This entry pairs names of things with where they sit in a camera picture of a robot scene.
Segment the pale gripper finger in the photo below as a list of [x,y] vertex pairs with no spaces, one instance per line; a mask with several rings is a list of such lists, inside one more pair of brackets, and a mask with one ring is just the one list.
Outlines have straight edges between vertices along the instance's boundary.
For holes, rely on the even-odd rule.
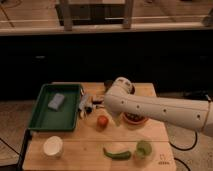
[[121,116],[113,116],[112,117],[116,126],[120,126],[122,124],[122,117]]

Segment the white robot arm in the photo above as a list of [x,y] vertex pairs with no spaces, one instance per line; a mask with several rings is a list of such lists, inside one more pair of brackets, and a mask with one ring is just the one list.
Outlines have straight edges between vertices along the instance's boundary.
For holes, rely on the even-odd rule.
[[168,122],[213,137],[213,102],[132,94],[133,84],[118,77],[104,95],[104,106],[116,124],[121,113]]

